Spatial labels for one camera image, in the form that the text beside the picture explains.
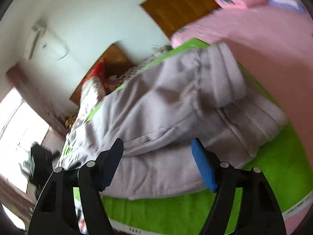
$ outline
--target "brown curtain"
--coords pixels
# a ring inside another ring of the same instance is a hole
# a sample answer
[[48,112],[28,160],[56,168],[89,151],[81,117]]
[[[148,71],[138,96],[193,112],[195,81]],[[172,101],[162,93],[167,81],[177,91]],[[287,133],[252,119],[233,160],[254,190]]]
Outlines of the brown curtain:
[[20,218],[28,228],[35,202],[0,174],[0,202]]
[[21,66],[16,64],[7,71],[8,80],[14,85],[27,104],[41,116],[58,134],[65,137],[67,129],[64,125],[65,118],[61,115],[52,102],[29,80]]

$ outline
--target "brown wooden panel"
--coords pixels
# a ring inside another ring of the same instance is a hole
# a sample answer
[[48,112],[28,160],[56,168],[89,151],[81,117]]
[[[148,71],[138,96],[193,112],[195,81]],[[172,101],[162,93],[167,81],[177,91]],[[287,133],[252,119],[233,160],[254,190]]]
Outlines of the brown wooden panel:
[[[133,67],[134,64],[128,59],[128,57],[115,45],[112,44],[93,64],[86,75],[95,67],[96,63],[101,60],[105,60],[105,76],[122,75],[129,68]],[[82,82],[79,83],[70,100],[79,106],[80,94],[82,88]]]
[[219,7],[214,0],[147,0],[141,6],[168,37]]

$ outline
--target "bright window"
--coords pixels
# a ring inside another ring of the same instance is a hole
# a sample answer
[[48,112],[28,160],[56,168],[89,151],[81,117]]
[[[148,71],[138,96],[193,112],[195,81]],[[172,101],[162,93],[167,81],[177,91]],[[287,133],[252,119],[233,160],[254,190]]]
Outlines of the bright window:
[[18,163],[28,159],[32,143],[41,144],[48,129],[15,88],[0,103],[0,173],[25,193],[28,181]]

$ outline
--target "wooden headboard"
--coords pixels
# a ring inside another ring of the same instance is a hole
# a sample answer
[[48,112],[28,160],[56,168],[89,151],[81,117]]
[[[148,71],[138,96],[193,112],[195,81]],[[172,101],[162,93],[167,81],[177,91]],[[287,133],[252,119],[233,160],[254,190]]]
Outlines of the wooden headboard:
[[[95,67],[96,63],[101,60],[105,60],[105,76],[122,75],[129,68],[133,67],[134,64],[128,59],[128,57],[115,45],[112,44],[93,64],[87,74]],[[74,93],[70,97],[70,100],[79,106],[80,94],[83,84],[79,83]]]
[[147,0],[141,6],[168,37],[219,7],[214,0]]

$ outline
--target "pink bed sheet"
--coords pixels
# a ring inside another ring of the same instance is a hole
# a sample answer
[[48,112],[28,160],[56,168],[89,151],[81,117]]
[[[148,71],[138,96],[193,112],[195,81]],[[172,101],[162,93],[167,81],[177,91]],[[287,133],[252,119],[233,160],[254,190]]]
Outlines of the pink bed sheet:
[[214,11],[172,37],[224,41],[275,98],[292,122],[313,166],[313,20],[308,14],[260,6]]

